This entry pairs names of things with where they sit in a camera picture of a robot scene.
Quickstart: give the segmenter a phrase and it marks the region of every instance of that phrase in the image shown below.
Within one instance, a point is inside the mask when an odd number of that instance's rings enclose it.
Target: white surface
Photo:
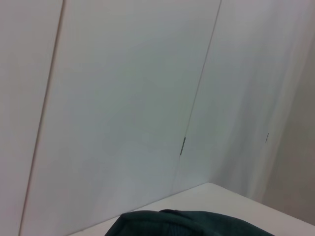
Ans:
[[[17,236],[61,0],[0,1],[0,234]]]
[[[215,184],[206,183],[137,210],[202,210],[245,220],[275,236],[315,235],[315,226],[254,202]],[[71,236],[104,236],[117,217]]]
[[[65,2],[22,236],[170,195],[219,2]]]
[[[174,193],[215,182],[244,196],[259,188],[260,153],[309,0],[224,0],[180,159]],[[297,57],[295,63],[303,58]]]

